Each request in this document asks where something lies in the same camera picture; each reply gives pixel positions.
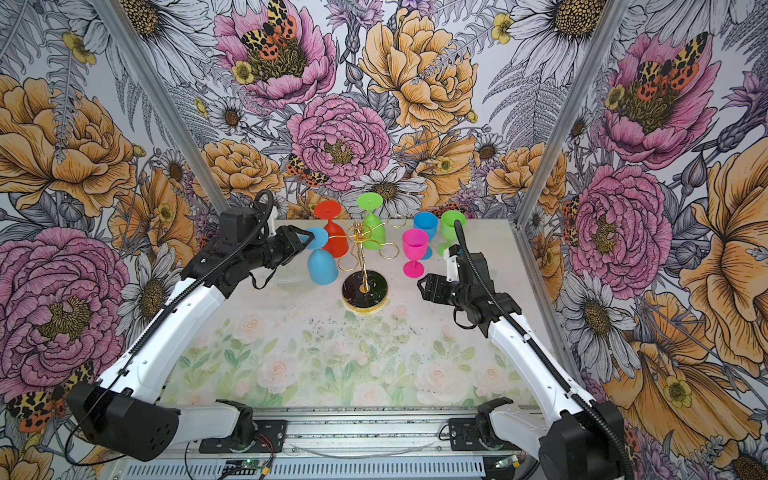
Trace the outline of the pink wine glass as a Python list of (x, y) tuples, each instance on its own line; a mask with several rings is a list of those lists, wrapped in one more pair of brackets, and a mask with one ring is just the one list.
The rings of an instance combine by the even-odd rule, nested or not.
[(413, 228), (402, 236), (403, 253), (408, 261), (403, 266), (403, 273), (412, 279), (420, 279), (425, 274), (425, 267), (421, 263), (428, 247), (428, 235), (426, 232)]

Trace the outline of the red wine glass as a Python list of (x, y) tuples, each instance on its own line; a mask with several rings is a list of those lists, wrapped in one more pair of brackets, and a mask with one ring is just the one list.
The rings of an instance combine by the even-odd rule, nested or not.
[(323, 229), (328, 234), (328, 241), (323, 249), (335, 259), (344, 257), (349, 250), (346, 232), (335, 222), (335, 220), (340, 217), (341, 213), (342, 206), (333, 200), (322, 201), (314, 208), (314, 215), (318, 219), (326, 221)]

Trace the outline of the silver aluminium corner post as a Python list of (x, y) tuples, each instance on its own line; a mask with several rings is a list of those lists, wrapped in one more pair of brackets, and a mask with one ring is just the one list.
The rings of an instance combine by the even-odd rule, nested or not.
[(138, 81), (142, 84), (163, 124), (168, 128), (178, 150), (184, 155), (212, 207), (220, 215), (229, 208), (228, 201), (183, 122), (161, 76), (150, 60), (150, 54), (141, 45), (121, 2), (96, 1), (94, 8), (120, 50), (125, 54), (132, 72), (137, 75)]
[(532, 215), (533, 208), (543, 193), (546, 181), (555, 169), (562, 145), (568, 135), (568, 130), (576, 119), (580, 105), (597, 76), (597, 72), (611, 49), (611, 44), (618, 35), (620, 25), (629, 9), (629, 1), (608, 1), (597, 24), (595, 35), (590, 41), (589, 48), (580, 68), (574, 75), (573, 84), (566, 97), (559, 116), (554, 124), (551, 135), (541, 156), (541, 162), (532, 177), (523, 202), (518, 209), (514, 225), (521, 229)]

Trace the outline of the blue wine glass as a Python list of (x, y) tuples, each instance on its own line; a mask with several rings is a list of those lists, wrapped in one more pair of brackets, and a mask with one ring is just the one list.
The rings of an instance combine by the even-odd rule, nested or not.
[(329, 234), (322, 227), (310, 227), (307, 231), (313, 235), (306, 247), (310, 250), (307, 260), (310, 279), (321, 286), (332, 284), (338, 278), (338, 267), (334, 257), (324, 249), (330, 239)]
[(428, 260), (432, 256), (431, 242), (437, 233), (439, 219), (430, 212), (421, 212), (414, 216), (413, 221), (414, 227), (425, 232), (427, 235), (427, 250), (422, 259)]

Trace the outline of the silver aluminium corner post right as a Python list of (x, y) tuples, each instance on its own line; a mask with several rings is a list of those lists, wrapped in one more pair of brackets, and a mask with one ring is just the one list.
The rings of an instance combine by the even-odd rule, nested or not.
[(541, 162), (532, 177), (523, 202), (518, 209), (514, 225), (521, 229), (532, 215), (533, 208), (543, 193), (546, 181), (555, 169), (562, 145), (568, 135), (568, 130), (576, 119), (580, 105), (597, 76), (597, 72), (611, 49), (611, 44), (618, 35), (620, 25), (629, 9), (629, 1), (608, 1), (597, 24), (595, 35), (590, 41), (589, 48), (580, 68), (574, 75), (573, 84), (566, 97), (559, 116), (554, 124), (551, 135), (541, 156)]

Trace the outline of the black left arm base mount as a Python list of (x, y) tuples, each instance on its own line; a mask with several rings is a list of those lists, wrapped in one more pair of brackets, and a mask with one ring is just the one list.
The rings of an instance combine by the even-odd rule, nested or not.
[(281, 453), (287, 426), (286, 420), (256, 419), (242, 433), (201, 440), (198, 451), (202, 454)]

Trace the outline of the green circuit board left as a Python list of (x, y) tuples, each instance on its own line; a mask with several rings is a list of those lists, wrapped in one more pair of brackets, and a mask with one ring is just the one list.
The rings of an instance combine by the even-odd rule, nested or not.
[(273, 461), (273, 458), (264, 461), (258, 459), (246, 459), (240, 463), (228, 465), (227, 468), (222, 471), (221, 479), (236, 475), (256, 475), (259, 479), (264, 479), (269, 474)]

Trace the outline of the green circuit board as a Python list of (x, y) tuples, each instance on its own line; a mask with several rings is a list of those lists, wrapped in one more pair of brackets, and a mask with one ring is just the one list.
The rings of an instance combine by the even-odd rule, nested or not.
[(273, 458), (264, 461), (258, 459), (246, 459), (240, 463), (228, 465), (227, 468), (222, 471), (221, 479), (236, 475), (256, 475), (259, 479), (264, 479), (269, 474), (273, 461)]
[(509, 468), (517, 469), (524, 461), (525, 456), (523, 454), (512, 454), (496, 461), (494, 467), (501, 470)]

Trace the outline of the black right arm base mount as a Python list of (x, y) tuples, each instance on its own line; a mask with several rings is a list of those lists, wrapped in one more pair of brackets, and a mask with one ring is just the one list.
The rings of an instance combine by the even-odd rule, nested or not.
[(473, 418), (450, 418), (437, 435), (439, 441), (448, 442), (452, 451), (512, 450), (509, 442), (483, 437)]

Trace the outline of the green circuit board right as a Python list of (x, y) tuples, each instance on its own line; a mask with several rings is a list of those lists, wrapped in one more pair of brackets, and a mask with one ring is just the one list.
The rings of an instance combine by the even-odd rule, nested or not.
[(523, 454), (512, 454), (496, 461), (494, 467), (501, 470), (509, 468), (517, 469), (524, 461), (525, 456)]

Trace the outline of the silver aluminium corner post left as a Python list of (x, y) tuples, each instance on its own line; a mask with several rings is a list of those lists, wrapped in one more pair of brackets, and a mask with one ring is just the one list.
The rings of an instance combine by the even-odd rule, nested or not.
[(228, 201), (183, 122), (161, 76), (150, 60), (150, 54), (141, 45), (121, 2), (96, 1), (94, 8), (120, 50), (125, 54), (132, 72), (137, 75), (138, 81), (142, 84), (163, 124), (168, 128), (178, 150), (184, 155), (212, 207), (220, 215), (229, 208)]

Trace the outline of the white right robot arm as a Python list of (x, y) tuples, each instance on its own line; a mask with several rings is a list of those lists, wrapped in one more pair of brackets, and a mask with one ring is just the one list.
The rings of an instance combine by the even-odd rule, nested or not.
[(519, 448), (549, 479), (633, 478), (618, 408), (597, 401), (543, 347), (515, 300), (495, 290), (483, 254), (455, 245), (445, 260), (446, 274), (418, 281), (422, 298), (465, 314), (465, 329), (478, 330), (507, 357), (542, 414), (536, 419), (506, 398), (488, 401), (477, 409), (482, 441)]

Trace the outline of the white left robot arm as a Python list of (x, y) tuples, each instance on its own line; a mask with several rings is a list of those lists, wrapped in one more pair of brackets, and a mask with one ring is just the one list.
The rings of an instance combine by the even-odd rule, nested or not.
[(183, 269), (169, 301), (128, 350), (97, 380), (72, 388), (66, 402), (73, 432), (140, 461), (207, 439), (249, 448), (256, 437), (251, 407), (233, 400), (169, 407), (159, 399), (188, 345), (237, 286), (255, 269), (287, 265), (314, 238), (294, 225), (276, 226), (269, 205), (222, 213), (217, 236)]

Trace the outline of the green wine glass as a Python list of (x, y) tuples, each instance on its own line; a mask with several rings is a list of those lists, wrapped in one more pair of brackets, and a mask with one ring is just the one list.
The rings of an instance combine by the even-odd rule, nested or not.
[(462, 226), (466, 225), (466, 217), (458, 210), (449, 210), (442, 214), (440, 218), (440, 231), (443, 242), (438, 246), (437, 253), (440, 257), (457, 242), (455, 223), (459, 221)]
[(365, 213), (363, 247), (367, 250), (380, 250), (386, 242), (386, 230), (376, 211), (383, 206), (383, 197), (375, 192), (366, 192), (358, 197), (357, 206)]

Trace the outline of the silver aluminium front rail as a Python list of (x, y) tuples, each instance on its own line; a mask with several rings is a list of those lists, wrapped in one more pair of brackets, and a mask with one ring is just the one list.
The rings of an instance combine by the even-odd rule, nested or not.
[[(535, 407), (520, 408), (536, 419), (542, 417)], [(473, 418), (476, 421), (476, 416), (476, 410), (459, 407), (263, 410), (255, 414), (254, 420), (288, 422), (281, 453), (202, 454), (198, 451), (200, 441), (194, 441), (172, 446), (154, 460), (234, 458), (264, 461), (273, 458), (274, 463), (282, 457), (371, 459), (474, 456), (482, 458), (486, 467), (486, 475), (480, 479), (549, 479), (537, 460), (515, 446), (512, 450), (501, 451), (452, 451), (448, 442), (438, 440), (440, 428), (450, 418)], [(519, 468), (501, 470), (494, 467), (496, 461), (512, 454), (525, 456)], [(116, 479), (114, 476), (118, 469), (130, 461), (142, 462), (135, 459), (119, 460), (99, 473), (99, 478)], [(226, 479), (259, 478), (256, 475), (236, 475)]]

